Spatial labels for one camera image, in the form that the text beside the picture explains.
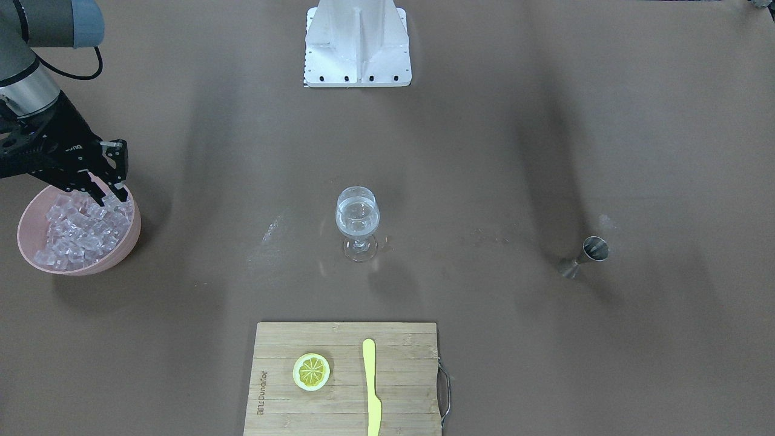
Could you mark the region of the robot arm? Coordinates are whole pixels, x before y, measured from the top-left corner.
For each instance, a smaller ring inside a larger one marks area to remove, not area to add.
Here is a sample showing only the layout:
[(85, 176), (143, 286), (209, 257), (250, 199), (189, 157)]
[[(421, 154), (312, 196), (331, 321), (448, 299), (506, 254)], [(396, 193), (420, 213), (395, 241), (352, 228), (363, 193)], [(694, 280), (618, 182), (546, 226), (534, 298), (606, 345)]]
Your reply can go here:
[[(1, 3), (2, 177), (30, 174), (61, 191), (87, 193), (100, 206), (106, 185), (127, 201), (127, 142), (96, 135), (52, 78), (99, 77), (104, 35), (104, 16), (94, 1)], [(36, 53), (56, 47), (92, 48), (97, 70), (69, 74)]]

